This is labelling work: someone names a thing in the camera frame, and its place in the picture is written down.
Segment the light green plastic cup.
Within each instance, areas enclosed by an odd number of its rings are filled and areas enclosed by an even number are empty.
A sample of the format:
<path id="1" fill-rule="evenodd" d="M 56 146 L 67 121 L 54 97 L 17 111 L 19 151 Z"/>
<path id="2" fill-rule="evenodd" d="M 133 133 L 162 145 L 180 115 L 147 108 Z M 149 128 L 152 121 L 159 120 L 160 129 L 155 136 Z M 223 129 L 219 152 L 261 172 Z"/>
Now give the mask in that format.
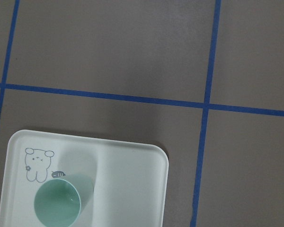
<path id="1" fill-rule="evenodd" d="M 90 202 L 93 191 L 94 182 L 86 175 L 53 178 L 37 190 L 35 214 L 45 227 L 71 227 Z"/>

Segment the cream rabbit print tray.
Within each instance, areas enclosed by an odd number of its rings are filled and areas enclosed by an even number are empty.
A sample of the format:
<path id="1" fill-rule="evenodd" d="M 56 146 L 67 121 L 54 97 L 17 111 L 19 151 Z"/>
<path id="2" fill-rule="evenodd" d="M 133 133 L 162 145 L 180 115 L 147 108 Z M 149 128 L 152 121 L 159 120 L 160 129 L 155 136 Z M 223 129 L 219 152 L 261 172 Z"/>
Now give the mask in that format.
<path id="1" fill-rule="evenodd" d="M 34 210 L 42 184 L 82 174 L 90 202 L 72 227 L 160 227 L 169 160 L 151 144 L 20 130 L 8 142 L 0 227 L 44 227 Z"/>

